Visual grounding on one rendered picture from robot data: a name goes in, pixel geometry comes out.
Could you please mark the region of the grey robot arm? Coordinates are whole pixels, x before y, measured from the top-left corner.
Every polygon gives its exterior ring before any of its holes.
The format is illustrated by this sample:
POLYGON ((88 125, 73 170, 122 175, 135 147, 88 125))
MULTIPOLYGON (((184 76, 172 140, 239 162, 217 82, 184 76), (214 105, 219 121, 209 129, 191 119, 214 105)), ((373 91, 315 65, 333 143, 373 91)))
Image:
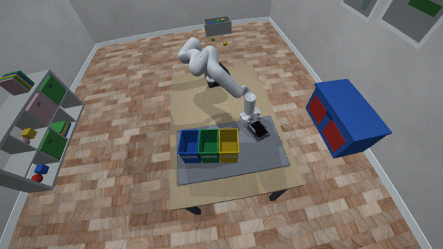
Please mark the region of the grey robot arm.
POLYGON ((252 119, 259 118, 259 114, 254 114, 256 96, 249 87, 245 85, 241 87, 219 65, 219 54, 214 46, 207 46, 202 50, 201 42, 192 37, 179 51, 178 59, 184 64, 189 64, 189 71, 194 76, 199 77, 204 73, 207 75, 208 82, 217 82, 233 97, 244 96, 244 112, 252 119))

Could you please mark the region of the yellow recycle bin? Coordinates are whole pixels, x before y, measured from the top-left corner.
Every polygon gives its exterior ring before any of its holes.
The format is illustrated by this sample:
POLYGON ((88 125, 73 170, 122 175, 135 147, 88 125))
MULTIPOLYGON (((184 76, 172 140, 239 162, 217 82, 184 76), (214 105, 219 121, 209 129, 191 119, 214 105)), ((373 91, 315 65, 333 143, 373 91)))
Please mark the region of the yellow recycle bin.
POLYGON ((219 129, 219 155, 221 163, 237 163, 238 153, 238 129, 219 129))

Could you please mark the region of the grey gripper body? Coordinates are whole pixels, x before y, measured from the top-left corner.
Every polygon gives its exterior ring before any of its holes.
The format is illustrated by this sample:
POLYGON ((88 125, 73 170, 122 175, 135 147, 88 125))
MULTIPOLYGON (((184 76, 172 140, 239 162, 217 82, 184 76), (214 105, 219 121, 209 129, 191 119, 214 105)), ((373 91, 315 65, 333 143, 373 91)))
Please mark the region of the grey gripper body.
MULTIPOLYGON (((255 107, 254 114, 258 114, 258 113, 260 114, 260 110, 257 107, 255 107)), ((249 114, 246 114, 243 112, 239 115, 239 118, 241 119, 242 122, 247 122, 248 119, 251 118, 251 116, 249 116, 249 114)))

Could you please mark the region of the green returns bin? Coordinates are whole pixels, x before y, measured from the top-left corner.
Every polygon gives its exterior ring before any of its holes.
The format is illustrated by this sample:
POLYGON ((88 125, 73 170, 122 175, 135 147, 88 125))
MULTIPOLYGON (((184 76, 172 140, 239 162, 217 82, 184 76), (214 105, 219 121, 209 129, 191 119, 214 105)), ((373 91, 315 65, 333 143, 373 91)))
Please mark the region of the green returns bin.
POLYGON ((219 129, 200 129, 198 154, 202 163, 219 163, 219 129))

